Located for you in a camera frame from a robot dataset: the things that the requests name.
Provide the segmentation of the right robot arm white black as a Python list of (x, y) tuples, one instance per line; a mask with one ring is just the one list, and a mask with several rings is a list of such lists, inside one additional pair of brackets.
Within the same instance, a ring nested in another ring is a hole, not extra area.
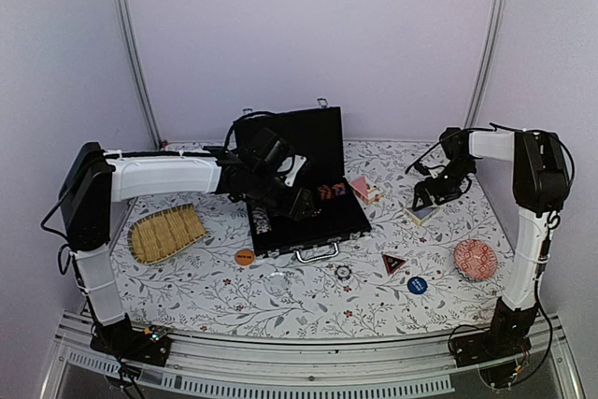
[(534, 309), (552, 235), (573, 185), (575, 163), (570, 151), (555, 133), (498, 124), (448, 128), (431, 149), (438, 146), (444, 152), (444, 164), (425, 165), (422, 161), (431, 153), (426, 150), (407, 167), (424, 176), (414, 187), (412, 208), (441, 206), (461, 198), (481, 159), (511, 164), (519, 230), (513, 267), (500, 303), (512, 313)]

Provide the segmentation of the black poker set case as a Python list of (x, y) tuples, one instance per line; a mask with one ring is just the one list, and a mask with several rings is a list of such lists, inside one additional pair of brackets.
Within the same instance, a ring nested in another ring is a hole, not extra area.
[[(362, 206), (354, 195), (345, 174), (343, 128), (340, 107), (303, 109), (275, 115), (245, 116), (235, 122), (235, 143), (246, 146), (262, 129), (267, 128), (288, 142), (294, 152), (307, 157), (307, 164), (295, 184), (311, 191), (317, 214), (301, 220), (280, 216), (266, 208), (272, 231), (257, 235), (248, 206), (253, 250), (268, 256), (297, 250), (314, 249), (359, 238), (372, 230)], [(321, 201), (320, 185), (344, 182), (347, 193)]]

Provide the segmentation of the blue playing card deck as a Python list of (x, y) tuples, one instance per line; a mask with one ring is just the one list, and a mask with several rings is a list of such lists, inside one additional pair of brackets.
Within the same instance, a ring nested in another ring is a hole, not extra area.
[(423, 207), (418, 210), (415, 210), (412, 207), (406, 207), (405, 213), (411, 221), (413, 221), (416, 225), (421, 226), (427, 220), (433, 217), (439, 210), (440, 207), (436, 206)]

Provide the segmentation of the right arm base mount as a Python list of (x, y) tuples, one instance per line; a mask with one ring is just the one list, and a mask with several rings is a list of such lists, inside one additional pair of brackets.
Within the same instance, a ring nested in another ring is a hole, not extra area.
[(448, 338), (448, 352), (456, 365), (477, 366), (481, 380), (493, 390), (509, 389), (516, 383), (529, 362), (531, 348), (527, 336), (503, 339), (470, 324), (458, 325)]

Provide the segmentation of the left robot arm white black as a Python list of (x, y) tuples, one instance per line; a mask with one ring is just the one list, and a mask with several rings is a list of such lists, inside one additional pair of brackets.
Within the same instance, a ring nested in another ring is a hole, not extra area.
[(129, 356), (138, 349), (139, 338), (124, 324), (126, 313), (111, 267), (112, 204), (144, 195), (216, 193), (300, 221), (316, 211), (311, 192), (295, 182), (306, 163), (305, 156), (268, 129), (233, 150), (222, 145), (198, 152), (122, 152), (88, 142), (40, 226), (48, 231), (50, 217), (61, 214), (64, 228), (58, 235), (70, 249), (78, 287), (95, 321), (105, 326), (101, 336), (118, 355)]

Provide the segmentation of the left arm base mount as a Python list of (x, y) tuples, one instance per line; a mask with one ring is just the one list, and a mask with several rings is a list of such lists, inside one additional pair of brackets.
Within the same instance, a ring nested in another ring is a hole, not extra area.
[(90, 348), (117, 360), (165, 367), (172, 339), (150, 331), (137, 331), (129, 321), (103, 326), (96, 324)]

